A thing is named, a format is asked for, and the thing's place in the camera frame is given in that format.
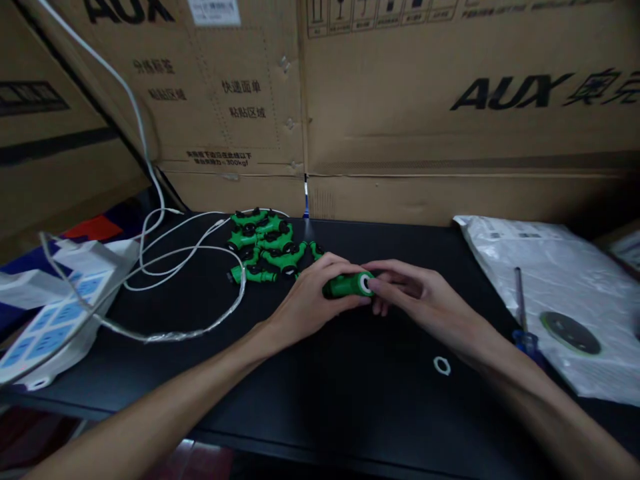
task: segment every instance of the blue outlet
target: blue outlet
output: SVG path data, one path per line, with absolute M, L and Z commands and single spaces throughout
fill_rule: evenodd
M 72 328 L 73 325 L 65 325 L 64 327 L 45 332 L 45 334 L 40 337 L 40 340 L 38 340 L 38 343 L 35 344 L 26 360 L 32 360 L 56 350 L 56 348 L 64 342 L 65 338 L 67 338 Z
M 22 356 L 25 354 L 31 342 L 33 342 L 34 338 L 35 337 L 27 337 L 25 339 L 20 340 L 20 343 L 16 345 L 16 347 L 13 349 L 11 354 L 6 358 L 1 368 L 10 367 L 14 363 L 18 362 L 18 360 L 20 360 L 20 358 L 22 358 Z
M 41 328 L 43 328 L 47 324 L 49 319 L 53 316 L 53 314 L 55 313 L 55 310 L 56 309 L 48 309 L 40 312 L 40 316 L 33 323 L 30 331 L 38 331 Z
M 98 288 L 98 285 L 100 285 L 100 282 L 102 282 L 102 278 L 103 277 L 98 277 L 96 279 L 85 280 L 84 282 L 82 282 L 78 286 L 78 293 L 80 294 L 80 296 L 84 297 L 85 295 L 90 295 L 95 292 L 96 288 Z
M 80 280 L 82 278 L 82 273 L 80 272 L 76 272 L 74 273 L 72 276 L 69 277 L 69 280 L 72 284 L 76 284 L 76 282 L 78 282 L 78 280 Z
M 78 302 L 68 303 L 60 309 L 60 312 L 56 315 L 51 324 L 58 325 L 60 323 L 74 320 L 78 318 L 83 311 L 83 308 Z

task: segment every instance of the green plastic fitting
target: green plastic fitting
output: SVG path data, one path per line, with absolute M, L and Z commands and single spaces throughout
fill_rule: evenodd
M 324 248 L 318 245 L 315 241 L 312 241 L 309 244 L 309 248 L 311 249 L 311 254 L 313 255 L 313 261 L 318 260 L 325 254 Z
M 280 232 L 268 232 L 256 234 L 258 240 L 256 246 L 262 249 L 276 249 L 282 250 L 284 247 L 291 243 L 293 238 L 293 229 L 289 227 L 289 231 L 286 233 Z
M 242 260 L 242 263 L 244 264 L 244 266 L 255 265 L 256 263 L 258 263 L 258 260 L 260 260 L 260 248 L 258 247 L 253 247 L 251 249 L 246 248 L 242 250 L 242 252 L 240 252 L 238 257 L 240 257 L 240 260 Z
M 266 271 L 258 265 L 246 265 L 245 274 L 247 276 L 247 281 L 256 283 L 275 282 L 278 278 L 277 273 Z M 236 265 L 227 272 L 227 278 L 230 282 L 235 282 L 239 285 L 242 278 L 242 267 L 240 265 Z
M 287 233 L 291 227 L 289 222 L 275 217 L 266 217 L 263 220 L 256 223 L 255 230 L 258 234 L 266 234 L 269 232 Z
M 291 249 L 290 253 L 281 250 L 262 250 L 260 254 L 270 264 L 278 267 L 283 275 L 292 276 L 298 273 L 298 262 L 307 251 L 307 242 L 302 242 Z
M 236 211 L 235 214 L 231 216 L 231 220 L 240 227 L 246 227 L 250 223 L 258 223 L 264 219 L 267 214 L 268 212 L 266 210 L 260 210 L 260 208 L 256 207 L 251 213 Z
M 253 235 L 245 235 L 242 229 L 231 232 L 231 238 L 227 242 L 227 248 L 232 252 L 239 252 L 244 247 L 249 245 L 255 245 L 258 237 L 254 233 Z
M 368 285 L 369 279 L 372 278 L 373 275 L 369 272 L 360 272 L 354 275 L 338 275 L 322 287 L 322 294 L 327 299 L 336 299 L 346 297 L 347 295 L 372 297 L 373 291 Z

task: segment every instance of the screwdriver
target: screwdriver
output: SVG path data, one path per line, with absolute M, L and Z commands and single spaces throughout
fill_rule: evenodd
M 515 294 L 518 302 L 517 318 L 522 330 L 513 332 L 513 340 L 518 350 L 527 354 L 536 364 L 544 369 L 545 362 L 540 350 L 538 350 L 538 337 L 527 327 L 527 314 L 525 312 L 525 294 L 522 287 L 522 270 L 515 268 Z

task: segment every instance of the white power cord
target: white power cord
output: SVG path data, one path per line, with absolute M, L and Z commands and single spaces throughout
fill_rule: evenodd
M 211 330 L 213 330 L 214 328 L 216 328 L 218 325 L 220 325 L 220 323 L 222 323 L 230 314 L 232 314 L 232 312 L 234 312 L 234 310 L 237 308 L 237 306 L 240 304 L 240 302 L 242 301 L 242 298 L 245 294 L 245 286 L 246 286 L 246 282 L 247 282 L 247 276 L 246 276 L 246 271 L 245 271 L 245 266 L 242 263 L 242 260 L 240 260 L 240 258 L 232 251 L 222 248 L 222 247 L 213 247 L 210 245 L 202 245 L 202 242 L 205 240 L 205 238 L 207 236 L 209 236 L 210 234 L 212 234 L 212 232 L 218 230 L 218 228 L 220 228 L 222 225 L 224 225 L 226 222 L 229 221 L 230 217 L 226 218 L 225 220 L 218 220 L 212 227 L 210 227 L 204 234 L 203 236 L 200 238 L 200 240 L 198 240 L 197 244 L 192 246 L 192 247 L 184 247 L 184 248 L 180 248 L 174 251 L 171 251 L 169 253 L 166 253 L 164 255 L 161 255 L 158 258 L 155 258 L 154 260 L 148 261 L 148 262 L 144 262 L 143 260 L 143 254 L 144 252 L 146 252 L 147 250 L 149 250 L 152 246 L 154 246 L 160 239 L 164 238 L 166 235 L 170 234 L 171 232 L 175 231 L 176 229 L 180 228 L 181 226 L 183 226 L 184 224 L 186 224 L 187 222 L 194 220 L 198 217 L 201 217 L 203 215 L 208 215 L 210 213 L 223 213 L 223 212 L 205 212 L 205 213 L 200 213 L 198 215 L 195 215 L 193 217 L 188 218 L 187 220 L 185 220 L 184 222 L 178 224 L 177 226 L 175 226 L 174 228 L 168 230 L 167 232 L 165 232 L 164 234 L 160 235 L 160 237 L 156 238 L 156 240 L 154 240 L 153 242 L 151 242 L 151 244 L 149 244 L 146 248 L 144 248 L 144 237 L 154 231 L 156 228 L 158 228 L 158 226 L 160 226 L 160 224 L 162 224 L 162 221 L 164 220 L 164 216 L 165 216 L 165 210 L 168 210 L 172 213 L 177 213 L 182 215 L 183 213 L 175 210 L 175 209 L 170 209 L 170 208 L 166 208 L 165 206 L 165 198 L 162 192 L 162 189 L 160 188 L 160 184 L 158 183 L 158 179 L 155 175 L 155 171 L 153 170 L 153 166 L 151 164 L 151 160 L 149 158 L 149 150 L 147 148 L 147 140 L 145 137 L 145 129 L 144 129 L 144 124 L 142 122 L 142 117 L 140 115 L 140 110 L 138 107 L 138 104 L 135 100 L 135 96 L 133 95 L 133 92 L 131 90 L 131 88 L 129 88 L 127 82 L 125 82 L 125 80 L 120 76 L 120 74 L 118 74 L 118 72 L 116 72 L 116 70 L 110 66 L 110 64 L 108 64 L 108 62 L 106 62 L 106 60 L 104 60 L 104 58 L 102 58 L 100 56 L 100 54 L 98 54 L 87 42 L 85 42 L 68 24 L 67 22 L 64 21 L 64 19 L 58 15 L 58 13 L 50 6 L 49 2 L 47 0 L 38 0 L 38 2 L 40 3 L 40 5 L 42 5 L 45 10 L 47 10 L 47 12 L 49 12 L 49 14 L 54 18 L 54 20 L 56 20 L 56 22 L 58 22 L 58 24 L 60 24 L 60 26 L 74 39 L 76 40 L 76 42 L 78 42 L 78 44 L 80 44 L 80 46 L 82 46 L 82 48 L 84 48 L 87 52 L 89 52 L 89 54 L 91 54 L 92 57 L 94 57 L 96 60 L 98 60 L 98 62 L 104 66 L 104 68 L 106 68 L 108 70 L 108 72 L 110 72 L 110 74 L 112 74 L 114 76 L 114 78 L 116 78 L 116 80 L 118 80 L 118 82 L 123 86 L 123 88 L 125 89 L 125 91 L 127 92 L 127 96 L 129 97 L 129 100 L 131 102 L 131 106 L 133 107 L 133 110 L 135 112 L 135 117 L 138 123 L 138 132 L 140 135 L 140 140 L 142 142 L 142 148 L 143 148 L 143 154 L 144 154 L 144 158 L 145 158 L 145 162 L 147 164 L 147 168 L 149 170 L 149 176 L 151 177 L 151 180 L 153 182 L 153 185 L 156 188 L 156 191 L 158 193 L 158 198 L 160 200 L 160 208 L 152 211 L 150 214 L 148 214 L 148 216 L 145 218 L 145 221 L 143 223 L 143 228 L 142 228 L 142 232 L 140 233 L 140 235 L 132 238 L 132 240 L 136 240 L 138 238 L 140 238 L 141 240 L 141 244 L 140 244 L 140 252 L 139 252 L 139 262 L 140 262 L 140 266 L 138 268 L 136 268 L 135 270 L 133 270 L 132 272 L 130 272 L 121 282 L 119 282 L 118 284 L 114 285 L 108 292 L 106 292 L 105 294 L 102 295 L 102 298 L 95 304 L 95 305 L 90 305 L 86 302 L 86 300 L 84 300 L 84 298 L 82 298 L 82 296 L 80 295 L 80 293 L 78 292 L 78 290 L 76 290 L 74 284 L 71 282 L 71 280 L 64 274 L 64 272 L 62 271 L 62 269 L 58 266 L 58 264 L 56 264 L 56 262 L 53 260 L 53 257 L 51 255 L 51 251 L 49 250 L 49 242 L 47 240 L 47 236 L 51 237 L 51 238 L 55 238 L 57 240 L 60 240 L 57 237 L 54 237 L 50 234 L 46 234 L 44 232 L 40 232 L 40 240 L 41 240 L 41 244 L 42 244 L 42 248 L 45 254 L 45 257 L 47 258 L 47 261 L 49 262 L 49 264 L 51 264 L 52 268 L 55 270 L 55 272 L 60 276 L 60 278 L 62 278 L 63 280 L 65 280 L 69 286 L 71 287 L 72 291 L 74 292 L 75 296 L 78 298 L 78 302 L 80 304 L 80 306 L 82 306 L 82 308 L 87 312 L 87 320 L 84 322 L 84 324 L 82 324 L 80 326 L 80 328 L 78 328 L 73 334 L 71 334 L 70 336 L 68 336 L 64 342 L 62 342 L 62 344 L 60 344 L 55 350 L 53 350 L 52 352 L 48 353 L 47 355 L 45 355 L 40 361 L 38 361 L 36 364 L 32 365 L 30 368 L 20 372 L 18 375 L 14 376 L 14 378 L 0 384 L 0 389 L 3 388 L 6 385 L 12 385 L 14 384 L 16 381 L 20 380 L 21 378 L 24 378 L 25 376 L 27 376 L 28 374 L 30 374 L 31 372 L 33 372 L 34 370 L 40 368 L 40 366 L 44 365 L 46 362 L 48 362 L 50 359 L 52 359 L 54 356 L 56 356 L 63 348 L 65 348 L 74 338 L 76 338 L 76 336 L 82 331 L 82 328 L 84 328 L 88 323 L 90 318 L 95 317 L 98 321 L 100 321 L 100 323 L 102 325 L 104 325 L 105 327 L 109 328 L 110 330 L 116 332 L 116 333 L 120 333 L 121 335 L 124 335 L 128 338 L 134 339 L 134 340 L 138 340 L 144 343 L 156 343 L 156 342 L 170 342 L 170 341 L 182 341 L 182 340 L 187 340 L 187 339 L 191 339 L 194 337 L 199 337 L 201 335 L 204 335 L 208 332 L 210 332 Z M 160 212 L 160 216 L 158 218 L 158 220 L 153 224 L 152 227 L 150 227 L 149 229 L 147 229 L 147 222 L 149 221 L 149 218 L 156 212 Z M 288 215 L 284 212 L 280 212 L 278 210 L 274 210 L 274 212 L 276 213 L 280 213 L 286 217 L 288 217 Z M 198 330 L 194 330 L 194 331 L 189 331 L 189 332 L 166 332 L 166 333 L 154 333 L 152 335 L 142 335 L 140 333 L 136 333 L 133 331 L 130 331 L 126 328 L 124 328 L 122 325 L 113 322 L 112 320 L 102 317 L 101 315 L 97 314 L 96 311 L 98 310 L 98 308 L 100 308 L 100 306 L 104 303 L 104 301 L 109 298 L 112 294 L 114 294 L 118 288 L 120 288 L 120 286 L 122 284 L 125 284 L 125 287 L 128 288 L 129 290 L 132 291 L 142 291 L 142 290 L 148 290 L 151 288 L 154 288 L 164 282 L 166 282 L 167 280 L 169 280 L 170 278 L 172 278 L 174 275 L 176 275 L 180 269 L 193 257 L 193 255 L 195 254 L 195 251 L 198 249 L 213 249 L 213 250 L 222 250 L 226 253 L 229 253 L 230 255 L 233 255 L 234 258 L 236 258 L 236 260 L 238 260 L 238 263 L 241 266 L 241 280 L 240 280 L 240 290 L 238 292 L 238 296 L 236 298 L 236 300 L 233 302 L 233 304 L 228 308 L 228 310 L 226 310 L 226 312 L 224 312 L 216 321 L 214 321 L 212 324 L 210 324 L 208 327 L 204 328 L 204 329 L 198 329 Z M 148 267 L 149 265 L 152 265 L 153 263 L 160 261 L 166 257 L 169 257 L 171 255 L 174 255 L 176 253 L 182 252 L 182 251 L 188 251 L 191 250 L 190 254 L 187 256 L 187 258 L 185 260 L 183 260 L 182 262 L 180 262 L 178 265 L 176 265 L 174 268 L 165 271 L 165 272 L 150 272 L 147 270 L 146 267 Z M 144 272 L 148 275 L 153 275 L 153 276 L 163 276 L 163 275 L 168 275 L 166 278 L 160 280 L 159 282 L 156 282 L 153 285 L 150 285 L 148 287 L 144 287 L 144 288 L 134 288 L 134 287 L 130 287 L 127 283 L 127 281 L 134 276 L 136 273 L 138 272 Z
M 151 160 L 149 158 L 149 149 L 147 148 L 147 138 L 145 136 L 145 127 L 144 124 L 142 123 L 142 116 L 140 115 L 140 108 L 138 108 L 138 103 L 135 100 L 135 96 L 133 95 L 133 92 L 131 90 L 131 88 L 129 88 L 127 82 L 125 82 L 125 80 L 120 76 L 120 74 L 118 74 L 118 72 L 116 72 L 116 70 L 110 66 L 110 64 L 107 63 L 106 60 L 104 60 L 104 58 L 102 58 L 100 56 L 100 54 L 98 54 L 98 52 L 96 52 L 87 42 L 85 42 L 80 35 L 78 35 L 70 26 L 67 22 L 65 22 L 65 20 L 58 15 L 58 12 L 56 12 L 52 6 L 50 6 L 49 2 L 47 0 L 38 0 L 38 2 L 40 2 L 40 5 L 42 5 L 44 7 L 45 10 L 47 10 L 47 12 L 49 12 L 49 14 L 54 18 L 54 20 L 56 20 L 56 22 L 58 22 L 60 24 L 60 26 L 62 28 L 64 28 L 64 30 L 71 36 L 71 38 L 73 38 L 74 40 L 76 40 L 76 42 L 78 42 L 78 44 L 80 44 L 80 46 L 82 48 L 84 48 L 87 52 L 89 52 L 89 54 L 95 58 L 96 60 L 98 60 L 98 62 L 100 63 L 100 65 L 102 65 L 104 68 L 106 68 L 108 70 L 108 72 L 110 74 L 112 74 L 114 76 L 114 78 L 116 80 L 118 80 L 118 82 L 120 83 L 120 85 L 122 85 L 122 87 L 125 89 L 125 91 L 127 92 L 127 96 L 129 97 L 129 101 L 131 102 L 131 106 L 133 107 L 133 111 L 135 112 L 135 119 L 138 122 L 138 134 L 140 135 L 140 141 L 142 142 L 142 151 L 145 157 L 145 162 L 147 164 L 147 169 L 149 170 L 149 176 L 151 177 L 151 182 L 153 183 L 153 186 L 155 187 L 156 191 L 158 192 L 158 198 L 160 200 L 160 208 L 162 209 L 160 212 L 160 217 L 158 218 L 158 220 L 153 224 L 153 226 L 148 230 L 147 233 L 150 233 L 152 231 L 154 231 L 156 228 L 158 228 L 160 226 L 160 224 L 162 224 L 162 220 L 164 220 L 165 218 L 165 197 L 162 193 L 162 189 L 160 188 L 160 184 L 158 183 L 158 178 L 155 176 L 155 171 L 153 170 L 153 165 L 151 164 Z

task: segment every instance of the left hand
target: left hand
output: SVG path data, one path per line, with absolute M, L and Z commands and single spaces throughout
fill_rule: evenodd
M 353 265 L 332 253 L 324 254 L 306 268 L 278 309 L 264 322 L 274 349 L 284 349 L 314 334 L 345 310 L 370 304 L 370 298 L 358 295 L 335 300 L 327 300 L 322 295 L 322 287 L 329 280 L 338 275 L 362 271 L 364 269 L 359 265 Z

